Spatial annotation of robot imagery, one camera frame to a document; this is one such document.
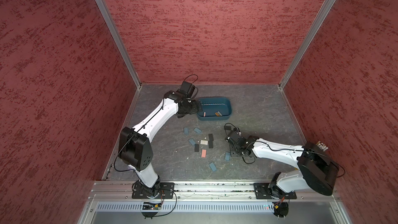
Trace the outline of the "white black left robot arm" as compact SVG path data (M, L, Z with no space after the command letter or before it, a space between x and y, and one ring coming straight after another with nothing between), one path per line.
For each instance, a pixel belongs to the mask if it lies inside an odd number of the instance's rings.
M201 111L200 101L191 99L190 93L183 93L180 90L167 92L161 103L144 120L132 128L122 129L117 157L128 168L125 170L115 168L115 171L134 171L138 177L138 189L143 191L142 195L149 199L159 197L160 177L151 164L153 159L151 142L171 117L182 118Z

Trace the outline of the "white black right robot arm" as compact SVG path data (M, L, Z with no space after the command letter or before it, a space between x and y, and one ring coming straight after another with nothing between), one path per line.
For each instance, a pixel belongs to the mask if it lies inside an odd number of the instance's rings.
M230 131L226 136L231 151L242 157L270 159L292 166L291 172L277 172L270 183L255 183L257 199L296 199L296 191L313 190L331 196L341 166L325 154L323 144L304 146L270 142L256 136L244 138Z

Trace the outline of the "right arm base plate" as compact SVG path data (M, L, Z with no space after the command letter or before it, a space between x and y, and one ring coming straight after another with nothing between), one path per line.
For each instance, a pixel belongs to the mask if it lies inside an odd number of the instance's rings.
M276 184L272 183L254 183L254 192L257 200L295 200L297 199L294 191L284 192Z

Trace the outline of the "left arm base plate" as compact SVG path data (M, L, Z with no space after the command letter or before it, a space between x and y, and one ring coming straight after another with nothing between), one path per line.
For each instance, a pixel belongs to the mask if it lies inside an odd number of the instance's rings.
M149 188L139 181L136 181L132 186L132 199L172 199L174 196L174 183L155 183L152 188Z

